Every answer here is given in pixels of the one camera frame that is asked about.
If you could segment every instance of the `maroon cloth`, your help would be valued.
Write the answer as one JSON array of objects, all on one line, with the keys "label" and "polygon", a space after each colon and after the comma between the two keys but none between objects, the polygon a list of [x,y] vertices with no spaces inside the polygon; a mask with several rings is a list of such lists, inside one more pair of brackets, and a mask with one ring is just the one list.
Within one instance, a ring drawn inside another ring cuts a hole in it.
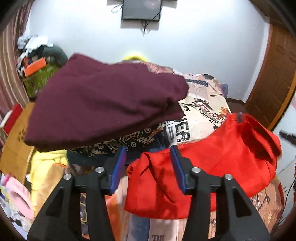
[{"label": "maroon cloth", "polygon": [[38,151],[70,149],[181,119],[178,101],[187,91],[178,75],[74,54],[38,95],[25,143]]}]

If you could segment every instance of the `pink object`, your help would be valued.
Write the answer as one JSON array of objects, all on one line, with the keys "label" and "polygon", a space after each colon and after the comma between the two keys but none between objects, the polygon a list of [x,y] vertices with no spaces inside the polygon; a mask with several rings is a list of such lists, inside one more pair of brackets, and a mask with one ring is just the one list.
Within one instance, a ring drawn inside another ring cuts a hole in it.
[{"label": "pink object", "polygon": [[5,183],[7,194],[17,209],[29,219],[34,218],[34,211],[30,201],[30,192],[14,177],[9,177]]},{"label": "pink object", "polygon": [[8,179],[11,177],[11,173],[8,173],[7,175],[5,175],[5,178],[2,181],[2,186],[6,186],[6,183],[8,181]]}]

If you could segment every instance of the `red cloth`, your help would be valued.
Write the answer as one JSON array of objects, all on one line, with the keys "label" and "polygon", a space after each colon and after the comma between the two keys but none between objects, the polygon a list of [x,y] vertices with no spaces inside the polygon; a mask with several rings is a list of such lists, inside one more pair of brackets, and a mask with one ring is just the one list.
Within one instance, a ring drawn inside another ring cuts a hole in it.
[{"label": "red cloth", "polygon": [[[178,146],[182,156],[208,174],[230,173],[248,197],[264,189],[275,177],[281,146],[277,136],[252,116],[231,114],[214,133],[196,143]],[[191,196],[179,190],[170,150],[144,152],[129,165],[125,210],[141,217],[187,218]],[[211,194],[211,211],[216,207]]]},{"label": "red cloth", "polygon": [[13,125],[17,121],[18,117],[21,115],[23,109],[20,104],[15,104],[12,108],[12,113],[9,116],[8,120],[6,121],[3,130],[9,135]]}]

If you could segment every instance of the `striped curtain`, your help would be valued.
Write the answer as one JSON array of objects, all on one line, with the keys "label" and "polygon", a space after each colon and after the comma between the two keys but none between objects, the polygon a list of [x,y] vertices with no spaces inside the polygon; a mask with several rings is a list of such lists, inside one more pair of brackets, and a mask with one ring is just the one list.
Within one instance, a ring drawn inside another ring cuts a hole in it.
[{"label": "striped curtain", "polygon": [[26,29],[33,2],[27,1],[18,10],[0,36],[0,122],[15,104],[20,103],[24,108],[29,102],[17,74],[16,59],[19,57],[17,40]]}]

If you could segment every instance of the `green cloth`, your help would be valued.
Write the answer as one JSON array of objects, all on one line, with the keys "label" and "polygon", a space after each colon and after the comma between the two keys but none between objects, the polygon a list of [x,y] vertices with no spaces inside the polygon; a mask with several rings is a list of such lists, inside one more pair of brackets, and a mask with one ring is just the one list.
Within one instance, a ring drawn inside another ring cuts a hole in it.
[{"label": "green cloth", "polygon": [[44,68],[38,70],[28,78],[23,78],[27,94],[30,98],[36,97],[43,89],[47,80],[59,70],[57,63],[47,64]]}]

